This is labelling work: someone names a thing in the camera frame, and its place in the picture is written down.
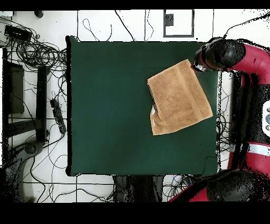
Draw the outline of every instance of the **orange towel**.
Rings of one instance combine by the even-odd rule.
[[[213,113],[188,59],[147,80],[154,99],[150,113],[153,135],[176,132]]]

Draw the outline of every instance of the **black electronic device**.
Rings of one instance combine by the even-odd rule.
[[[12,63],[8,61],[7,49],[3,51],[3,81],[2,81],[2,161],[0,168],[0,182],[3,189],[0,197],[3,202],[26,202],[22,192],[22,178],[24,166],[29,158],[42,151],[49,131],[46,129],[46,103],[47,103],[47,70],[45,66],[39,67],[37,71],[37,93],[36,93],[36,118],[32,115],[30,120],[9,123],[9,109],[11,108],[11,95],[24,104],[23,97],[12,92]],[[8,139],[12,136],[36,131],[36,140],[23,143],[19,146],[9,148]]]
[[[66,133],[66,127],[65,127],[65,123],[64,123],[64,119],[62,116],[62,112],[59,106],[59,103],[56,99],[52,99],[50,100],[51,103],[51,107],[53,108],[53,116],[56,120],[56,123],[59,126],[59,131],[61,134],[65,134]]]
[[[32,33],[27,30],[22,30],[20,28],[14,26],[5,26],[5,36],[9,36],[11,38],[22,40],[26,42],[30,42]]]

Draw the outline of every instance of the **tile grout line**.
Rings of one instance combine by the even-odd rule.
[[[25,184],[40,184],[39,182],[26,182],[26,181],[23,181],[23,183]],[[43,182],[44,184],[62,184],[62,185],[76,185],[76,183],[58,183],[58,182]],[[104,185],[104,186],[107,186],[107,185],[113,185],[113,183],[77,183],[77,185]]]
[[[79,38],[79,10],[77,10],[77,38]]]
[[[11,63],[12,63],[12,40],[11,40]],[[13,114],[11,113],[11,124],[13,124]],[[11,148],[13,148],[13,136],[11,136]]]
[[[213,9],[212,38],[214,37],[214,18],[215,18],[215,9]]]
[[[77,203],[77,198],[78,198],[78,194],[77,194],[77,192],[78,192],[78,189],[77,189],[77,187],[78,187],[78,176],[76,176],[76,203]]]

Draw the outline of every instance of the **white tile floor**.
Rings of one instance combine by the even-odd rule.
[[[41,42],[50,42],[58,46],[60,50],[66,48],[65,36],[74,35],[78,36],[81,41],[94,41],[94,37],[89,30],[83,26],[89,28],[88,21],[91,26],[92,32],[100,41],[105,41],[109,38],[111,33],[112,26],[112,35],[110,41],[131,41],[131,37],[128,32],[125,30],[121,24],[119,18],[116,16],[114,11],[43,11],[44,16],[42,18],[37,18],[34,15],[34,12],[15,12],[15,15],[12,17],[14,22],[17,22],[26,27],[30,27],[40,35],[39,41]],[[163,38],[163,10],[147,10],[146,17],[148,18],[150,25],[146,25],[146,39],[148,41],[202,41],[207,42],[212,35],[221,36],[224,35],[226,30],[232,25],[241,23],[247,19],[258,16],[261,11],[257,10],[214,10],[215,16],[213,21],[213,10],[195,10],[195,30],[194,38]],[[136,41],[144,40],[144,10],[131,10],[131,11],[118,11],[118,14],[123,19],[123,22],[133,35]],[[0,23],[0,28],[2,33],[0,33],[0,39],[3,40],[3,24]],[[269,36],[268,22],[256,21],[249,24],[233,28],[228,33],[228,38],[245,38],[252,40],[261,45],[269,46],[270,42],[268,40]],[[56,71],[54,73],[57,77],[61,76],[61,72]],[[33,88],[30,84],[36,84],[37,77],[36,73],[25,72],[25,82],[24,89]],[[231,79],[230,74],[223,73],[223,90],[221,98],[226,97],[230,94],[230,85]],[[58,92],[57,78],[52,76],[48,82],[47,87],[47,96],[52,98],[54,96],[53,92]],[[25,103],[28,105],[31,114],[35,117],[35,95],[32,91],[25,91],[24,93]],[[227,97],[221,103],[221,109],[225,110],[227,105],[227,100],[230,100],[230,97]],[[60,99],[62,104],[62,110],[66,110],[66,103],[64,99]],[[229,117],[229,106],[224,112],[226,119]],[[24,114],[16,115],[19,118],[29,118],[27,110]],[[52,110],[50,103],[47,104],[47,118],[53,118]],[[47,120],[47,127],[50,128],[54,124],[54,119]],[[9,140],[10,144],[18,145],[21,142],[25,141],[26,138],[33,135],[34,132],[29,132],[26,134],[18,135]],[[55,125],[51,129],[51,139],[50,142],[53,142],[60,138],[60,133],[58,126]],[[43,182],[57,182],[57,183],[71,183],[67,184],[54,184],[53,198],[55,199],[60,193],[67,193],[74,191],[76,189],[76,177],[68,177],[65,174],[65,169],[53,169],[53,164],[47,157],[42,161],[48,154],[48,150],[51,151],[54,148],[53,152],[50,154],[50,158],[53,162],[60,155],[67,154],[67,137],[65,136],[57,145],[49,146],[49,149],[43,150],[37,157],[34,165],[33,174],[39,180]],[[227,167],[228,152],[224,152],[221,155],[221,168],[225,169]],[[55,163],[59,167],[66,167],[66,156],[61,156]],[[28,174],[30,167],[33,163],[33,160],[30,159],[24,169],[24,182],[35,182],[32,177]],[[173,175],[167,175],[164,180],[164,184],[170,184],[172,182]],[[85,189],[86,191],[96,194],[100,197],[108,196],[113,189],[113,180],[111,176],[105,175],[80,175],[77,179],[78,188]],[[103,183],[107,185],[94,185],[89,183]],[[46,184],[46,190],[43,196],[40,199],[40,202],[45,200],[49,195],[50,184]],[[164,192],[167,194],[170,190],[169,187],[165,187]],[[35,201],[39,198],[40,194],[43,191],[43,186],[38,183],[24,183],[24,191],[26,196],[34,196]],[[61,195],[57,198],[56,202],[90,202],[94,200],[95,197],[87,195],[82,190],[77,191],[76,193]],[[44,202],[51,202],[50,198],[47,198]]]

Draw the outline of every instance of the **dark green tabletop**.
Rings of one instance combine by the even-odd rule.
[[[70,43],[70,175],[217,172],[217,72],[196,73],[212,118],[158,136],[150,124],[146,80],[184,59],[192,63],[203,43],[78,42],[72,36]]]

